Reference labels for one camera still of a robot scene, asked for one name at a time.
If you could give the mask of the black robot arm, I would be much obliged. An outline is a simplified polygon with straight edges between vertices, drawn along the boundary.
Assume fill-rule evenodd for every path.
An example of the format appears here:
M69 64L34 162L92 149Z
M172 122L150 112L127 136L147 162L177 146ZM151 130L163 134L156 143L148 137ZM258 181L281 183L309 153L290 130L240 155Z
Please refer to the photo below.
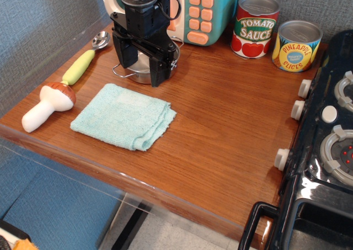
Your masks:
M149 57L152 87L168 80L177 50L167 34L170 21L180 16L180 0L121 0L125 13L110 15L113 42L123 68L138 61L138 52Z

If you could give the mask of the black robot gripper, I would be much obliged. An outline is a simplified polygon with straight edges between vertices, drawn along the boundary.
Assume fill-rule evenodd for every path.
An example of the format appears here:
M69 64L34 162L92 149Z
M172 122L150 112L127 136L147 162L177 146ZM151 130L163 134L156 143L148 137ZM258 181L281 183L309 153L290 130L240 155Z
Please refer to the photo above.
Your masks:
M177 18L170 15L170 0L120 0L124 14L112 12L113 43L120 65L129 68L138 61L138 51L149 57L151 86L158 87L171 75L177 47L167 27Z

